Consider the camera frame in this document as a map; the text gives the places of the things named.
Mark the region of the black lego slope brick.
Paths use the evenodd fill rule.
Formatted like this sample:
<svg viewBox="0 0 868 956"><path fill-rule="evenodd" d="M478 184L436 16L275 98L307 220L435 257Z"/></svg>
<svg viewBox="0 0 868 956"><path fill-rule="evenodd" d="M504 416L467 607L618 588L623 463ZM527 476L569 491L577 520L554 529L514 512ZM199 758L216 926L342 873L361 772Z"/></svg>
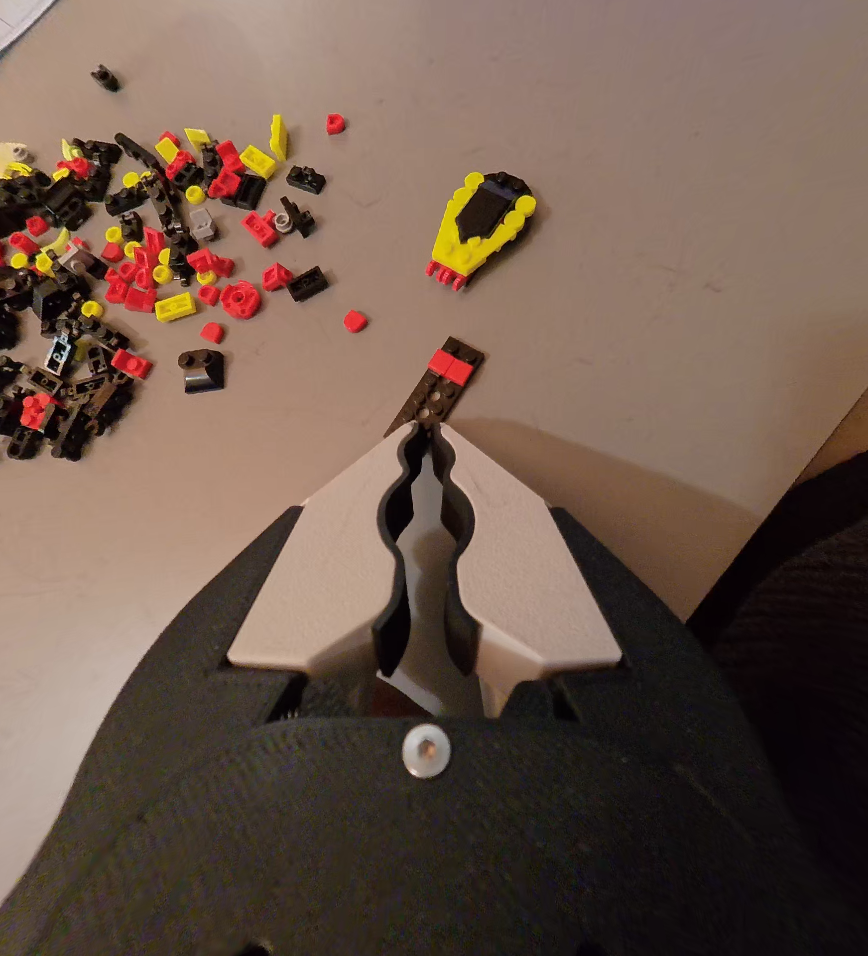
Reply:
<svg viewBox="0 0 868 956"><path fill-rule="evenodd" d="M177 365L183 375L185 395L225 389L226 357L223 352L214 349L182 352L177 357Z"/></svg>

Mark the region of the pile of loose lego pieces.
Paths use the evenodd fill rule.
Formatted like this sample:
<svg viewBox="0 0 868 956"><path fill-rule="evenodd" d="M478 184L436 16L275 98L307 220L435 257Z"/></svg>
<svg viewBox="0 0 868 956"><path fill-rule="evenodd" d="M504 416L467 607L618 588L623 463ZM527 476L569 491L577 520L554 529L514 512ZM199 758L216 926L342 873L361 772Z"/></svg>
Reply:
<svg viewBox="0 0 868 956"><path fill-rule="evenodd" d="M311 213L288 197L260 210L266 186L287 159L288 129L273 114L267 148L237 147L206 130L164 131L153 149L124 133L61 142L51 172L27 146L0 143L0 442L4 458L31 460L49 448L78 462L117 425L153 363L109 321L121 307L162 325L220 307L222 289L246 280L260 293L287 291L297 303L324 291L313 267L276 262L258 282L235 278L208 202L245 214L264 249L286 235L307 238Z"/></svg>

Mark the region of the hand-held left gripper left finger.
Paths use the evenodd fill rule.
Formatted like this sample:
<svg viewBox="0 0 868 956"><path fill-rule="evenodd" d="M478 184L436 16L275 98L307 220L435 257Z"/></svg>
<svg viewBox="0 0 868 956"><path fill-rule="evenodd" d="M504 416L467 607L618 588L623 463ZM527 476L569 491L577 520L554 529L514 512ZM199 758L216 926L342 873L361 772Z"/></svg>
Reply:
<svg viewBox="0 0 868 956"><path fill-rule="evenodd" d="M398 540L414 518L416 424L310 496L229 651L234 666L393 675L411 614Z"/></svg>

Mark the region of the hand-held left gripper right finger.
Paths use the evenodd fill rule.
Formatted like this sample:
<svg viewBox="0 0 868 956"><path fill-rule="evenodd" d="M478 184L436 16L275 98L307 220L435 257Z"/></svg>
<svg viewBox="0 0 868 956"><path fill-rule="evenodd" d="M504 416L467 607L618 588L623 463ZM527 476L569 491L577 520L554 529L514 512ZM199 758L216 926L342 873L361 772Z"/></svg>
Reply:
<svg viewBox="0 0 868 956"><path fill-rule="evenodd" d="M547 502L438 426L440 521L454 540L444 634L497 718L516 687L616 668L622 650Z"/></svg>

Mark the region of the yellow black lego assembly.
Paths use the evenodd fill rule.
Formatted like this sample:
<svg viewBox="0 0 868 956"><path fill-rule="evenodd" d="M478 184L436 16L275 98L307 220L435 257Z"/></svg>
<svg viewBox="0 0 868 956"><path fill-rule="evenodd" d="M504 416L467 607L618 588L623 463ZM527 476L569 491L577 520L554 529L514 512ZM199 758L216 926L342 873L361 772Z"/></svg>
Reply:
<svg viewBox="0 0 868 956"><path fill-rule="evenodd" d="M462 291L489 260L523 237L536 209L525 180L505 171L468 173L444 209L426 275Z"/></svg>

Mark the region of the black red lego wedge assembly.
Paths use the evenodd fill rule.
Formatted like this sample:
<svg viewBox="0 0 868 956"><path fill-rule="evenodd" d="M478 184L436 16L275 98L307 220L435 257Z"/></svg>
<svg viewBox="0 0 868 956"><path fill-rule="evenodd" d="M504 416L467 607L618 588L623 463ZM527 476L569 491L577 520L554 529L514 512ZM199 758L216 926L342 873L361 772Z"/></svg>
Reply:
<svg viewBox="0 0 868 956"><path fill-rule="evenodd" d="M387 438L405 424L430 432L443 424L486 360L486 354L457 338L448 338L429 359L419 382L384 432Z"/></svg>

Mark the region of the black knit sweater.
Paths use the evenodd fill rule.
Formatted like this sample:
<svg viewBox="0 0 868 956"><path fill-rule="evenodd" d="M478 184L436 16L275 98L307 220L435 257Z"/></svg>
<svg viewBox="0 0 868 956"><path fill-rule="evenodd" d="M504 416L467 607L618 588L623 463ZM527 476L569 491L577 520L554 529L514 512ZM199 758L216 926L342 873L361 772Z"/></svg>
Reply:
<svg viewBox="0 0 868 956"><path fill-rule="evenodd" d="M788 491L687 625L868 931L868 450Z"/></svg>

